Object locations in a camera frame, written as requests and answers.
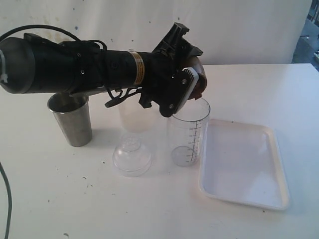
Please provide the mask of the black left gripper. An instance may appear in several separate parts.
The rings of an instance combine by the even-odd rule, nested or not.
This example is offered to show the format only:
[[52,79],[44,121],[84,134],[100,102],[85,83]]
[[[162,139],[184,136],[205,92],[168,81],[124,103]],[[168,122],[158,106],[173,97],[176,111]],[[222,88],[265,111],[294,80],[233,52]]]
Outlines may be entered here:
[[169,118],[184,106],[199,80],[186,61],[192,56],[201,56],[202,50],[183,38],[189,28],[175,22],[160,41],[145,64],[145,79],[139,104],[150,108],[157,99],[159,112]]

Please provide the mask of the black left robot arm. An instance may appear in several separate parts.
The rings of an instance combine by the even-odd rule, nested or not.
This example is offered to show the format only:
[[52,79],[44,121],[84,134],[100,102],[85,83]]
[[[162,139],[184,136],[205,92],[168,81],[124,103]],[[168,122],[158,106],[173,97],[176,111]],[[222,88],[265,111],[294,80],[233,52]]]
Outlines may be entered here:
[[187,100],[202,97],[207,77],[202,51],[184,39],[189,29],[174,23],[151,52],[109,50],[100,40],[70,34],[60,43],[31,33],[41,24],[14,28],[0,37],[0,85],[12,94],[109,94],[107,108],[140,95],[147,109],[176,114]]

